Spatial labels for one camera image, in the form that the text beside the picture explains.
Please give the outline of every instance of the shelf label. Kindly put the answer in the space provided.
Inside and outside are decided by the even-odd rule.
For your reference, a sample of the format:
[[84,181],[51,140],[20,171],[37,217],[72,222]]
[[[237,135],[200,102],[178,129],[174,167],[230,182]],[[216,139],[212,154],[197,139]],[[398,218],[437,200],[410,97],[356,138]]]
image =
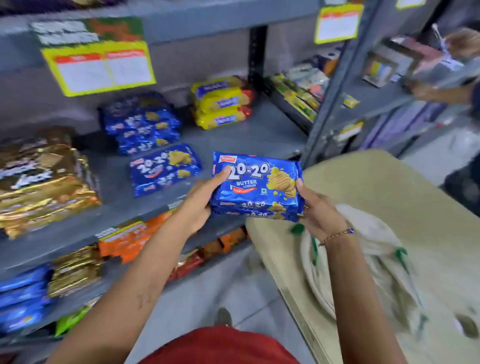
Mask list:
[[141,18],[31,23],[65,96],[155,84]]
[[322,8],[317,17],[315,43],[322,44],[356,38],[362,13],[362,4]]
[[396,8],[399,10],[415,8],[416,6],[425,5],[426,0],[397,0]]

